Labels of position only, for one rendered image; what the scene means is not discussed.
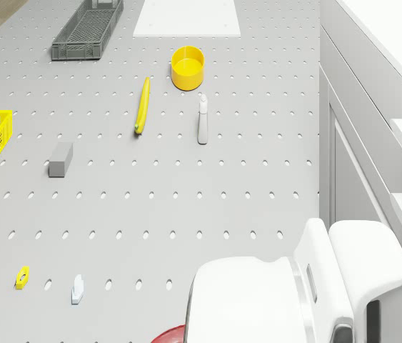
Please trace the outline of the red plate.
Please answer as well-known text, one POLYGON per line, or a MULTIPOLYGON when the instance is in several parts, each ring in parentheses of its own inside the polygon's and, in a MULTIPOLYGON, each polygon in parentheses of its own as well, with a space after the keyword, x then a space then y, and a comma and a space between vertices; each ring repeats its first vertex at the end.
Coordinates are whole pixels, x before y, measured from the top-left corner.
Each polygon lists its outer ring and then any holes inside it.
POLYGON ((155 337, 151 343, 184 343, 185 325, 171 328, 155 337))

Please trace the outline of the banana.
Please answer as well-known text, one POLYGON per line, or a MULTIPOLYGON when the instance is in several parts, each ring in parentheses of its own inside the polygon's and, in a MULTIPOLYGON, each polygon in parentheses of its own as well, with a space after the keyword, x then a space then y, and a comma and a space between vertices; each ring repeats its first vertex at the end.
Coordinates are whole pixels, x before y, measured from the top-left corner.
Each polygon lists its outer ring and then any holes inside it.
POLYGON ((144 126, 146 123, 146 115, 149 106, 149 92, 150 92, 150 78, 146 77, 142 92, 141 99, 139 103, 138 115, 134 127, 134 132, 136 134, 141 134, 144 130, 144 126))

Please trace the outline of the white cabinet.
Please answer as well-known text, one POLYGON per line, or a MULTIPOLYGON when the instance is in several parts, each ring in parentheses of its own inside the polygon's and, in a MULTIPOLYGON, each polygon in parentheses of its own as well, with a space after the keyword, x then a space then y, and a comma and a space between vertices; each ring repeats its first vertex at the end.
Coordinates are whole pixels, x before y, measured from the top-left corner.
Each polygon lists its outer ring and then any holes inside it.
POLYGON ((380 222, 402 248, 402 0, 321 0, 322 220, 380 222))

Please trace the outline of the grey cube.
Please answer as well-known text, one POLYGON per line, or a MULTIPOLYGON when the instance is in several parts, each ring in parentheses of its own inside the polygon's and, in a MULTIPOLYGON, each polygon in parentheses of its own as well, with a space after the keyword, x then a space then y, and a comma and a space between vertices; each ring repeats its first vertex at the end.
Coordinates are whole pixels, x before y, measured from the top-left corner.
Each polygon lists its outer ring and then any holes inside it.
POLYGON ((59 142, 49 160, 49 176, 65 177, 73 156, 73 144, 59 142))

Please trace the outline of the dark grey basket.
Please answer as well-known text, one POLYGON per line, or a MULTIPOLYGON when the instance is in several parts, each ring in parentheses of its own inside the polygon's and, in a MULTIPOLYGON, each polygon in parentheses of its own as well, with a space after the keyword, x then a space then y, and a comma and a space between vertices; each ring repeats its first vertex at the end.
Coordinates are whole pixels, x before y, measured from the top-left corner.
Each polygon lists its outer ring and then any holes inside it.
POLYGON ((100 59, 123 8, 123 0, 83 0, 54 39, 51 59, 100 59))

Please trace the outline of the small yellow nut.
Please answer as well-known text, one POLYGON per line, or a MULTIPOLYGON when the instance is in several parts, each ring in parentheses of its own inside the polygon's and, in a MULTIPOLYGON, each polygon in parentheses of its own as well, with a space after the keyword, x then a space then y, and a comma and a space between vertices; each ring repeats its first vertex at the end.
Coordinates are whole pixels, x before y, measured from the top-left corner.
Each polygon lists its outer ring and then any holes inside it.
POLYGON ((23 266, 16 275, 15 289, 23 289, 29 280, 29 266, 23 266))

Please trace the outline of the white board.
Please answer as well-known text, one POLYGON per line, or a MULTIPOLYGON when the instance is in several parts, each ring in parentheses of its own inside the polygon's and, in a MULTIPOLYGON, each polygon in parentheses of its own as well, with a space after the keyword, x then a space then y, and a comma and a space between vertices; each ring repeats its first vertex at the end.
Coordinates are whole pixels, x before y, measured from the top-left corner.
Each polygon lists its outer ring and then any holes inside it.
POLYGON ((135 37, 240 37, 234 0, 145 0, 135 37))

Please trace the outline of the yellow bowl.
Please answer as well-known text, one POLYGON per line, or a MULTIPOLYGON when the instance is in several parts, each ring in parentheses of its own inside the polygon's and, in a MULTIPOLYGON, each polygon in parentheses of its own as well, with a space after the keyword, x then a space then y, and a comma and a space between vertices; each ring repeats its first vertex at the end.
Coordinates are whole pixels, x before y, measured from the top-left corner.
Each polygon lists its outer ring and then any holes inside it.
POLYGON ((190 91, 203 81, 204 56, 195 46, 182 46, 171 57, 171 80, 180 90, 190 91))

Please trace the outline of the white bolt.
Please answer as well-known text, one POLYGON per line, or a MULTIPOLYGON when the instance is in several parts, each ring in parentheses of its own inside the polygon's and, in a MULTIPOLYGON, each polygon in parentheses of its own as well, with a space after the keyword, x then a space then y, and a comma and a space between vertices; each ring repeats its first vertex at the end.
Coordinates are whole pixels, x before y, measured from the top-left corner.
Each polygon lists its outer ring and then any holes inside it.
POLYGON ((79 304, 84 295, 84 281, 81 274, 77 274, 74 278, 74 285, 71 290, 71 303, 79 304))

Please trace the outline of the white bottle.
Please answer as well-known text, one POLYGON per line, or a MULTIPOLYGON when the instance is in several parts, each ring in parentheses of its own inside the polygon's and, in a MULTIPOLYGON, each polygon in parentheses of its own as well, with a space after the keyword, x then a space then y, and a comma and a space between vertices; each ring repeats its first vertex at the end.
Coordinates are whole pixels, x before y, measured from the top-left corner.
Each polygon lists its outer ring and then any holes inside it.
POLYGON ((198 143, 208 143, 208 99, 205 94, 201 95, 199 102, 198 143))

